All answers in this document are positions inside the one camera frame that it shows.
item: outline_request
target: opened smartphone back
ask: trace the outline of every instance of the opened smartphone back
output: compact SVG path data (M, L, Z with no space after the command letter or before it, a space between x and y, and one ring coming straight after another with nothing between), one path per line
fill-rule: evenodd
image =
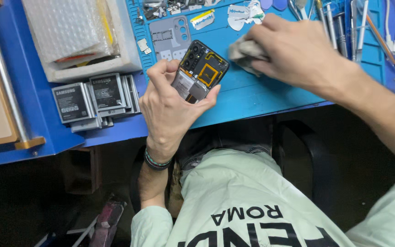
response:
M229 67L227 60L194 40L179 64L172 87L187 102L195 104L222 80Z

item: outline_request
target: bubble wrap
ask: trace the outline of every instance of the bubble wrap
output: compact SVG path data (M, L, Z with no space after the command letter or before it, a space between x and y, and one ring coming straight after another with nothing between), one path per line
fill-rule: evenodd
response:
M44 62L110 50L96 23L96 0L22 0Z

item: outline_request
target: cleaning cloth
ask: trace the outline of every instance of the cleaning cloth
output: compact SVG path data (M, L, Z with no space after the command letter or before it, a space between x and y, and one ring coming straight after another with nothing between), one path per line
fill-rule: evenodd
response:
M254 40L245 40L244 35L230 45L228 57L244 70L256 76L260 76L261 73L252 68L251 62L255 59L269 62L265 50Z

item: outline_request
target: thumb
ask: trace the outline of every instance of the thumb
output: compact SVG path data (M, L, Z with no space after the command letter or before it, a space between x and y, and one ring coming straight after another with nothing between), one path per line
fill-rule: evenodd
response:
M251 65L255 70L262 72L266 76L269 76L272 78L277 77L277 70L276 70L274 64L271 64L270 62L266 62L263 60L254 60L254 61L252 61Z
M220 84L213 87L210 92L208 92L206 98L196 104L197 107L202 109L202 113L216 105L217 95L219 94L220 87Z

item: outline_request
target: samsung logo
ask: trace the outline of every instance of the samsung logo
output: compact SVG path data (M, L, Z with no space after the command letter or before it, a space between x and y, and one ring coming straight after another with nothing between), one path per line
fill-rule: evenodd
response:
M57 91L57 92L56 92L56 95L67 94L67 93L73 93L73 92L75 92L75 88L67 89L67 90L62 90L62 91Z
M110 82L111 81L111 79L110 78L106 78L106 79L101 79L101 80L96 80L96 81L93 81L92 82L92 84L98 84L98 83L108 83L108 82Z

